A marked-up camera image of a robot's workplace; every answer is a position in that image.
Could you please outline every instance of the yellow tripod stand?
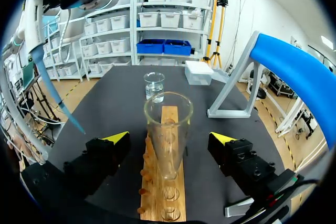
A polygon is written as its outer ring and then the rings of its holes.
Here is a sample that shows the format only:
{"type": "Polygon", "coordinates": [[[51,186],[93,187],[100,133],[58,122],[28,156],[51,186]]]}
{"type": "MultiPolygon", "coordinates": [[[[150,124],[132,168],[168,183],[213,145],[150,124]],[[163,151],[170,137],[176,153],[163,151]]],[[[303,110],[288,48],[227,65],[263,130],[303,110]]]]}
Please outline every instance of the yellow tripod stand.
{"type": "Polygon", "coordinates": [[[208,63],[209,66],[210,66],[210,63],[211,63],[212,59],[215,58],[213,66],[216,66],[216,63],[217,63],[217,60],[218,60],[219,67],[222,68],[222,61],[220,59],[221,57],[220,57],[220,53],[219,53],[219,48],[220,48],[220,43],[222,41],[222,33],[223,33],[223,27],[224,27],[224,17],[225,17],[225,7],[226,7],[226,5],[227,5],[227,0],[214,0],[213,17],[212,17],[212,23],[211,23],[211,29],[210,29],[209,39],[208,39],[206,55],[201,60],[201,61],[204,61],[204,62],[208,63]],[[212,37],[213,37],[213,33],[214,33],[217,5],[222,6],[221,21],[220,21],[221,25],[220,25],[220,28],[219,28],[218,41],[216,41],[216,43],[217,43],[216,51],[213,52],[213,54],[209,58],[211,41],[212,41],[212,37]]]}

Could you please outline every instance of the small glass beaker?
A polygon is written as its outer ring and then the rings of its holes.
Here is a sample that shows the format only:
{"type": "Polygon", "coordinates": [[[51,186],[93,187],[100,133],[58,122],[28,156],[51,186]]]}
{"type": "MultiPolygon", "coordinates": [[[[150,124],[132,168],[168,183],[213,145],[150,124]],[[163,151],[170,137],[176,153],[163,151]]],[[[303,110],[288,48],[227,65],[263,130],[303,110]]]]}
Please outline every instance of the small glass beaker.
{"type": "MultiPolygon", "coordinates": [[[[163,81],[164,81],[163,74],[157,73],[157,72],[151,72],[151,73],[145,74],[143,79],[145,80],[145,84],[146,84],[145,90],[146,90],[147,100],[151,98],[152,96],[163,92],[163,81]]],[[[155,102],[162,102],[162,100],[160,99],[155,100],[155,102]]]]}
{"type": "Polygon", "coordinates": [[[181,94],[163,92],[146,101],[144,113],[163,179],[174,180],[186,146],[193,104],[181,94]]]}

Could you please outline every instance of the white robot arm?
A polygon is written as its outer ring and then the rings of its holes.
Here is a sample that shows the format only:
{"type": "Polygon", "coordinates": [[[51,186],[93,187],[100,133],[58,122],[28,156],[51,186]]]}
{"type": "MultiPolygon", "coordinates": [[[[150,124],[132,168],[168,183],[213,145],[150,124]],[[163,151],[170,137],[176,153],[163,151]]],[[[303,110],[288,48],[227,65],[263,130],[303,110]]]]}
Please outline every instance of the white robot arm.
{"type": "MultiPolygon", "coordinates": [[[[4,60],[11,54],[17,53],[19,45],[25,40],[27,51],[31,54],[49,93],[69,120],[83,133],[85,133],[84,129],[62,102],[43,63],[43,44],[45,40],[42,31],[42,16],[46,12],[55,12],[54,8],[60,7],[62,9],[60,13],[61,23],[66,19],[65,25],[60,29],[61,41],[71,42],[79,39],[83,34],[85,23],[84,17],[86,14],[98,9],[112,7],[117,2],[118,0],[26,0],[20,24],[10,43],[4,48],[1,57],[0,64],[3,66],[4,60]],[[71,20],[74,19],[79,19],[80,22],[71,22],[71,20]]],[[[46,160],[48,158],[49,147],[44,146],[41,143],[41,141],[32,133],[21,115],[19,115],[19,111],[11,97],[8,84],[5,81],[6,76],[2,66],[0,66],[0,86],[8,109],[12,117],[15,118],[20,129],[29,141],[42,153],[44,160],[46,160]]]]}

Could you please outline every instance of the yellow warning tape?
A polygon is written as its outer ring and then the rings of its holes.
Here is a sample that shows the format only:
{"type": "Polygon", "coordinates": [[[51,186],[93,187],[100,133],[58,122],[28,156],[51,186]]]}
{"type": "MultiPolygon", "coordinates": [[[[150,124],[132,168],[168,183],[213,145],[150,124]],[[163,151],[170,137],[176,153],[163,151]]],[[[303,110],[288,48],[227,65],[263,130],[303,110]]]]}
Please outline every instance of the yellow warning tape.
{"type": "MultiPolygon", "coordinates": [[[[269,113],[269,115],[271,116],[271,118],[273,119],[273,121],[274,121],[276,127],[278,127],[278,123],[275,121],[275,118],[273,117],[272,113],[268,110],[268,108],[266,107],[266,105],[265,105],[262,101],[261,101],[261,103],[262,103],[262,105],[265,107],[265,109],[267,110],[267,112],[269,113]]],[[[294,157],[293,157],[293,153],[292,153],[292,151],[290,150],[290,147],[289,147],[289,144],[288,144],[286,138],[285,138],[284,136],[282,136],[282,137],[283,137],[283,139],[285,140],[285,144],[286,144],[286,146],[287,146],[287,148],[288,148],[288,151],[289,151],[290,156],[291,156],[291,158],[292,158],[292,161],[293,161],[293,163],[294,163],[294,169],[296,170],[296,163],[295,163],[295,160],[294,160],[294,157]]]]}

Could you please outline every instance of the white metal stand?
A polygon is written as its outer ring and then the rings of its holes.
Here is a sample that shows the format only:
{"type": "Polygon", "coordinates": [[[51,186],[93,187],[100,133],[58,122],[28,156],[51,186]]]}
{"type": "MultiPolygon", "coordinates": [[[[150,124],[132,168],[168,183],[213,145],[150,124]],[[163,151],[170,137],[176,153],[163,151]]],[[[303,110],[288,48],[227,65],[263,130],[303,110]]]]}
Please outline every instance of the white metal stand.
{"type": "Polygon", "coordinates": [[[258,39],[259,32],[255,31],[251,36],[251,39],[247,43],[240,60],[230,76],[228,82],[225,84],[224,88],[218,95],[217,99],[214,101],[210,109],[208,109],[207,114],[209,118],[249,118],[251,116],[251,111],[253,109],[254,103],[257,99],[258,88],[261,80],[261,75],[263,73],[263,65],[254,61],[250,58],[250,53],[253,50],[255,43],[258,39]],[[236,82],[239,80],[241,75],[244,73],[245,69],[254,63],[254,78],[253,87],[248,100],[247,106],[244,110],[220,110],[219,107],[224,102],[225,98],[231,92],[231,89],[235,86],[236,82]]]}

